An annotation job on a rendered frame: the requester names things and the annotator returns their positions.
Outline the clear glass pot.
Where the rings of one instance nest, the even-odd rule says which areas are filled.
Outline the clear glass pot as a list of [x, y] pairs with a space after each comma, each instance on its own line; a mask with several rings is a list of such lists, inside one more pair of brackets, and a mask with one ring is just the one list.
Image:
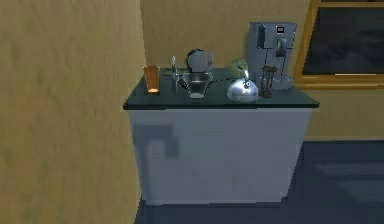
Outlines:
[[208, 72], [185, 73], [183, 80], [187, 85], [189, 97], [192, 99], [202, 99], [212, 81], [212, 75]]

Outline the white cabinet with dark top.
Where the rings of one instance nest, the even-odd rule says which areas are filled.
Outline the white cabinet with dark top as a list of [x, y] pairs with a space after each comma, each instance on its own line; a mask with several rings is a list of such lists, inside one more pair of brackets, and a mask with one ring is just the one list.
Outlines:
[[287, 195], [318, 102], [295, 87], [235, 102], [227, 96], [230, 71], [213, 76], [202, 99], [161, 76], [159, 94], [140, 81], [124, 103], [147, 204], [272, 203]]

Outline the orange cup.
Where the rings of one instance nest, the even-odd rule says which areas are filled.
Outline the orange cup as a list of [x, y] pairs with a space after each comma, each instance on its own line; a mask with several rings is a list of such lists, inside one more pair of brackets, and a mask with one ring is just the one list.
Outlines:
[[159, 66], [145, 66], [143, 68], [144, 77], [147, 85], [147, 90], [150, 93], [157, 93], [159, 91]]

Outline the silver kettle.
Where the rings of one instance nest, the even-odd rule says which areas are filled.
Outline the silver kettle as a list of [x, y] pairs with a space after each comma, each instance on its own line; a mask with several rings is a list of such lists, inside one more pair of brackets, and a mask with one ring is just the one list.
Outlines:
[[250, 79], [247, 70], [243, 70], [242, 77], [228, 87], [227, 97], [236, 102], [253, 102], [258, 99], [258, 87]]

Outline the green lettuce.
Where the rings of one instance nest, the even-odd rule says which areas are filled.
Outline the green lettuce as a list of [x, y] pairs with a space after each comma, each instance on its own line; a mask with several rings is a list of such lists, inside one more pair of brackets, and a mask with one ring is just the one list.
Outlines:
[[234, 77], [241, 78], [243, 71], [248, 69], [248, 64], [245, 59], [238, 58], [229, 64], [229, 70]]

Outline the dark pepper mill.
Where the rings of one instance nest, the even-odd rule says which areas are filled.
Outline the dark pepper mill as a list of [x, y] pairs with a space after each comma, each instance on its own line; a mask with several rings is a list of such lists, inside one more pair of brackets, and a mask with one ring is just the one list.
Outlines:
[[272, 96], [271, 88], [273, 83], [274, 74], [277, 71], [275, 66], [264, 66], [262, 68], [262, 76], [260, 82], [259, 95], [263, 98], [270, 98]]

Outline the grey coffee machine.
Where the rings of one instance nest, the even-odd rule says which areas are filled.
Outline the grey coffee machine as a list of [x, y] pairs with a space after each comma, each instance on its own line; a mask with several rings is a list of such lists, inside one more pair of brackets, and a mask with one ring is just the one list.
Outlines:
[[272, 89], [286, 90], [293, 86], [289, 63], [297, 24], [292, 22], [251, 22], [248, 32], [246, 62], [250, 78], [261, 84], [264, 66], [276, 67]]

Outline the yellow framed window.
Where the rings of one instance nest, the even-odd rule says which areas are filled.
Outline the yellow framed window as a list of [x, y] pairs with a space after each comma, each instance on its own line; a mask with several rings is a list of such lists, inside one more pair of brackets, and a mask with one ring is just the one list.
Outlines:
[[302, 89], [384, 89], [384, 0], [310, 0], [293, 76]]

